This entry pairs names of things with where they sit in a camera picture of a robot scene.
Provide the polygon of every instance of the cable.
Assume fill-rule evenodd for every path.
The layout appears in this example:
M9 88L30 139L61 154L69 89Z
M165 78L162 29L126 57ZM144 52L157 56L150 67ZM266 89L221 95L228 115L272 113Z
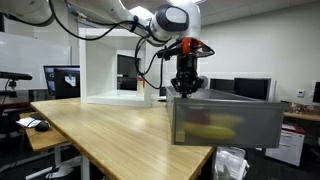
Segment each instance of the cable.
M9 168L8 168L8 171L12 168L14 168L16 165L17 165L17 158L19 157L19 155L22 153L22 149L23 149L23 144L24 144L24 131L22 132L22 140L21 140L21 145L20 145L20 150L18 152L18 154L16 156L14 156L12 158L12 163L9 165ZM5 172L5 174L3 175L3 180L5 180L6 178L9 178L10 177L10 173L8 173L8 171Z
M24 24L28 24L30 26L37 26L37 27L44 27L44 26L48 26L49 24L51 24L54 20L54 17L51 15L49 19L47 19L46 21L42 22L42 23L38 23L38 24L34 24L34 23L29 23L26 21L23 21L15 16L12 16L10 14L4 14L4 16L10 20L14 20L14 21L18 21Z
M7 87L8 87L8 83L9 83L10 79L8 79L8 81L6 82L6 85L4 86L4 90L7 91ZM4 98L2 100L1 105L4 104L4 102L6 101L7 95L4 95Z
M162 87L162 81L163 81L163 60L164 60L164 55L165 55L165 53L167 52L167 50L168 50L168 48L165 48L165 50L164 50L164 52L163 52L163 54L162 54L162 57L161 57L161 65L160 65L160 85L159 85L159 87L155 87L154 85L152 85L145 77L144 77L144 75L146 75L146 73L142 73L140 70L139 70L139 67L138 67L138 53L139 53L139 50L140 50L140 48L141 48L141 46L142 46L142 44L140 45L140 43L142 42L142 40L145 40L146 38L148 38L149 36L146 36L146 37L141 37L140 38L140 40L138 41L138 43L137 43L137 45L136 45L136 49L135 49L135 55L134 55L134 57L135 57L135 67L136 67L136 70L137 70L137 72L138 72L138 74L142 77L142 79L144 80L144 81L146 81L152 88L154 88L154 89L160 89L161 87Z
M41 134L41 133L43 133L43 132L34 133L34 134L32 134L31 136L29 136L28 138L30 139L32 136L37 135L37 134Z
M72 35L73 37L78 38L78 39L81 39L81 40L85 40L85 41L95 41L95 40L101 39L101 38L103 38L104 36L106 36L109 32L111 32L114 28L118 27L118 26L121 25L121 24L135 24L135 23L136 23L136 22L134 22L134 21L128 21L128 20L126 20L126 21L121 21L121 22L119 22L119 23L114 23L114 24L104 24L104 23L99 23L99 22L93 21L93 20L91 20L91 19L88 19L88 18L86 18L86 17L83 17L85 20L87 20L87 21L89 21L89 22L92 22L92 23L95 23L95 24L99 24L99 25L112 25L112 27L111 27L108 31L106 31L105 33L103 33L102 35L100 35L100 36L98 36L98 37L95 37L95 38L84 38L84 37L80 37L80 36L74 34L73 32L69 31L69 30L61 23L61 21L60 21L59 18L57 17L57 15L56 15L56 13L55 13L55 10L54 10L55 8L54 8L54 5L53 5L53 3L52 3L52 0L48 0L48 2L49 2L49 7L50 7L50 10L51 10L51 13L52 13L54 19L57 21L57 23L61 26L61 28L62 28L63 30L65 30L66 32L68 32L68 33L69 33L70 35ZM136 25L137 25L138 27L140 27L141 29L146 30L146 27L144 27L142 24L136 23Z
M150 69L151 69L151 66L152 66L152 64L153 64L153 61L154 61L154 59L155 59L156 55L157 55L160 51L161 51L161 50L157 51L157 52L153 55L153 57L152 57L152 59L151 59L151 62L150 62L150 64L149 64L149 67L148 67L147 71L145 71L143 74L148 74L148 72L149 72L149 71L150 71Z
M121 25L121 24L132 24L132 25L136 25L137 27L143 29L143 30L146 32L146 34L150 34L150 33L151 33L151 31L150 31L150 23L149 23L149 26L145 27L144 25L142 25L142 24L140 24L140 23L138 23L138 22L135 22L135 21L121 21L121 22L119 22L119 23L102 23L102 22L97 22L97 21L95 21L95 20L93 20L93 19L88 18L86 15L84 15L84 14L81 13L80 11L76 11L75 9L73 9L72 5L71 5L67 0L65 0L65 3L66 3L66 5L67 5L67 8L68 8L68 11L69 11L70 14L74 15L75 17L80 17L80 18L82 18L82 19L84 19L84 20L86 20L86 21L88 21L88 22L90 22L90 23L97 24L97 25L101 25L101 26L114 26L114 25L119 26L119 25ZM53 6L53 5L50 7L50 9L51 9L51 11L52 11L52 14L55 14L55 12L54 12L54 6ZM59 25L60 25L64 30L66 30L69 34L71 34L72 36L74 36L74 37L76 37L76 38L79 38L79 39L82 39L82 40L88 40L88 39L89 39L89 38L79 37L78 35L75 35L74 33L68 31L68 30L62 25L62 23L59 23ZM169 41L171 40L171 38L170 38L170 39L168 39L167 41L161 41L161 40L157 39L156 37L154 37L153 34L152 34L152 37L153 37L154 40L156 40L156 41L158 41L158 42L161 43L161 44L156 44L156 43L154 43L154 42L152 42L151 40L148 39L148 40L147 40L148 43L150 43L151 45L153 45L153 46L155 46L155 47L164 46L167 42L169 42Z
M32 120L31 122L29 122L29 124L26 126L27 128L30 126L31 123L33 123L34 121L41 121L41 120L38 120L38 119L34 119Z

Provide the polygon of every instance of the desk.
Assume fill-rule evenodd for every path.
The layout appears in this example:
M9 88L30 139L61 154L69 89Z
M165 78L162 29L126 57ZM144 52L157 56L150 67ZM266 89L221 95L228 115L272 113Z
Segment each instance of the desk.
M165 103L137 108L76 98L31 106L110 179L194 179L214 150L171 145Z
M20 114L20 118L29 117L33 113ZM64 138L55 128L51 127L46 132L37 132L34 128L26 128L26 134L30 141L33 151L43 151L52 148L59 144L67 143L67 139Z
M309 115L309 114L297 114L297 113L284 113L285 117L297 118L307 121L316 121L320 122L320 115Z

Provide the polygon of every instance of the monitor screen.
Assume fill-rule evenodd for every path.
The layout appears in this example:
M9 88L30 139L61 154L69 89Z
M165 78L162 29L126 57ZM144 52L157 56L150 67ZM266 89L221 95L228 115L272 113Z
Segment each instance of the monitor screen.
M136 91L137 78L118 77L118 89Z
M320 82L316 82L316 87L313 93L313 102L320 103Z
M167 95L167 88L166 87L161 87L159 90L159 96L166 96Z
M80 66L56 66L56 65L46 65L43 66L44 69L44 75L47 81L47 88L48 88L48 94L49 96L55 96L56 90L55 90L55 84L54 84L54 69L55 68L76 68L79 69Z
M254 99L268 100L271 79L235 78L235 93Z
M80 68L54 68L56 99L80 97Z
M117 69L117 73L121 75L121 77L137 78L138 72L136 70L134 57L118 54Z
M231 79L210 79L210 89L234 93L234 80Z

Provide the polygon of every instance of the yellow object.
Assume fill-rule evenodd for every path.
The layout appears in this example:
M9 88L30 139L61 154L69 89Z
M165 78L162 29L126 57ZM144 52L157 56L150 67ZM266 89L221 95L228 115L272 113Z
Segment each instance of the yellow object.
M183 129L176 132L176 142L185 142L185 133Z
M233 129L236 125L241 124L241 118L227 114L210 115L211 126L219 126Z
M187 134L206 139L230 139L235 133L231 129L212 125L184 123L183 129Z

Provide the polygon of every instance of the translucent gray container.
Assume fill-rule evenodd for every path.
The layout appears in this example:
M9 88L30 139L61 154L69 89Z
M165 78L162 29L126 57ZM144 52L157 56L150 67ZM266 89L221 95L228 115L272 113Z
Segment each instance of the translucent gray container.
M216 90L199 89L180 98L167 88L172 144L275 148L279 146L284 103L271 103Z

